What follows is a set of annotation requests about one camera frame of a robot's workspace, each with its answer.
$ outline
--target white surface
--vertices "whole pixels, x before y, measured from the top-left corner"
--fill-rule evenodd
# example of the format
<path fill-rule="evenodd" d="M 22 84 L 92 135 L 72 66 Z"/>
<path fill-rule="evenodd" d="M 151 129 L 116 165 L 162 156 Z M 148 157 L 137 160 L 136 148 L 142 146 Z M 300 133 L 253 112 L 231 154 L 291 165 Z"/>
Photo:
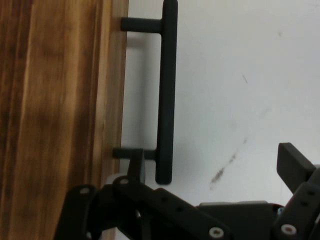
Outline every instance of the white surface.
<path fill-rule="evenodd" d="M 320 163 L 320 0 L 178 4 L 173 176 L 165 188 L 193 205 L 285 204 L 278 143 Z M 161 14 L 162 0 L 130 0 L 130 17 Z M 156 146 L 160 41 L 128 34 L 122 146 Z M 154 163 L 146 175 L 156 188 Z"/>

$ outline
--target wooden panel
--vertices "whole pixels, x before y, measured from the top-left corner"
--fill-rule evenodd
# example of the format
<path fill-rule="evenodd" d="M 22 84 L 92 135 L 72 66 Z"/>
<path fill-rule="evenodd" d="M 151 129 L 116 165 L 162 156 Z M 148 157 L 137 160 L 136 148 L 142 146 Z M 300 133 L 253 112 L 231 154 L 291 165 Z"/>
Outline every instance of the wooden panel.
<path fill-rule="evenodd" d="M 67 189 L 118 170 L 127 12 L 0 0 L 0 239 L 52 239 Z"/>

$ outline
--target door handle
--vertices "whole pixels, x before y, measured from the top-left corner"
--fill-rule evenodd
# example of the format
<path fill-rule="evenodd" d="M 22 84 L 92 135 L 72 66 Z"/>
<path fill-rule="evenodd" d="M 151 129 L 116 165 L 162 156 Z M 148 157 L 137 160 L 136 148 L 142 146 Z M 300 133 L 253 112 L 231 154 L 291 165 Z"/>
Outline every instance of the door handle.
<path fill-rule="evenodd" d="M 177 56 L 178 1 L 164 0 L 162 19 L 121 18 L 121 30 L 125 32 L 161 34 L 161 59 L 157 141 L 155 150 L 144 150 L 146 160 L 155 160 L 155 180 L 169 184 L 172 180 L 176 56 Z M 131 148 L 116 147 L 113 157 L 129 159 Z"/>

